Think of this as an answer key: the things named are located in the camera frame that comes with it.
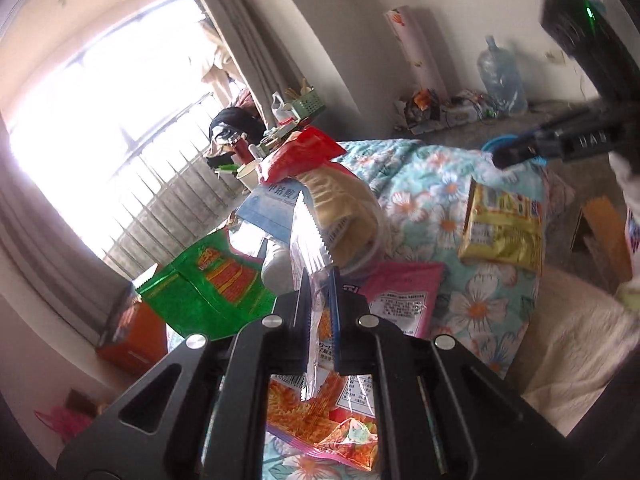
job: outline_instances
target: gray concrete floor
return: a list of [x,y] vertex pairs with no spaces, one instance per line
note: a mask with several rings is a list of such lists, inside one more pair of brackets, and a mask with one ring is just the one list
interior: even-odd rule
[[[466,124],[450,130],[441,130],[414,137],[411,133],[402,135],[418,138],[428,144],[440,144],[470,150],[479,149],[485,142],[503,134],[520,134],[543,123],[552,116],[567,110],[567,103],[551,102],[532,106],[530,113],[519,118],[491,120],[482,123]],[[555,171],[575,190],[575,200],[562,217],[552,222],[546,231],[545,264],[577,275],[578,277],[604,287],[605,282],[596,270],[591,257],[587,254],[572,253],[570,250],[580,206],[591,198],[607,196],[620,215],[624,218],[625,203],[622,192],[616,183],[606,155],[563,163],[558,160],[549,162],[548,167]]]

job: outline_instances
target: curtain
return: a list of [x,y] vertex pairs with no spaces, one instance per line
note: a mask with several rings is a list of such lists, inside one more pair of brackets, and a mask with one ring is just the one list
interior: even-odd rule
[[0,244],[50,307],[94,345],[111,311],[132,291],[21,170],[1,116]]
[[271,95],[300,86],[300,71],[246,0],[201,0],[254,95],[264,123],[273,126]]

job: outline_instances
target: pink snack package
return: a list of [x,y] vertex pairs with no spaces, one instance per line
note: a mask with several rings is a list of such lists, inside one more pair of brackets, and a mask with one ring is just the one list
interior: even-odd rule
[[358,293],[367,298],[372,314],[388,319],[407,335],[425,338],[443,268],[441,262],[385,261]]

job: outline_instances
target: basket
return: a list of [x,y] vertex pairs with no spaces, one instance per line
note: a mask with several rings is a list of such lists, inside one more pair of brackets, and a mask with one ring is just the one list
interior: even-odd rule
[[291,107],[298,119],[302,120],[324,110],[324,103],[316,91],[312,90],[308,94],[304,94],[295,101],[292,101]]

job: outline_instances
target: metal railing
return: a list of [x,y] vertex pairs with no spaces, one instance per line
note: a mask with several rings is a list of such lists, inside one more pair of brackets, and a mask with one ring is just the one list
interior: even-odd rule
[[107,186],[103,260],[129,279],[172,261],[220,225],[242,202],[242,185],[204,161],[209,124],[220,111],[211,94],[145,139]]

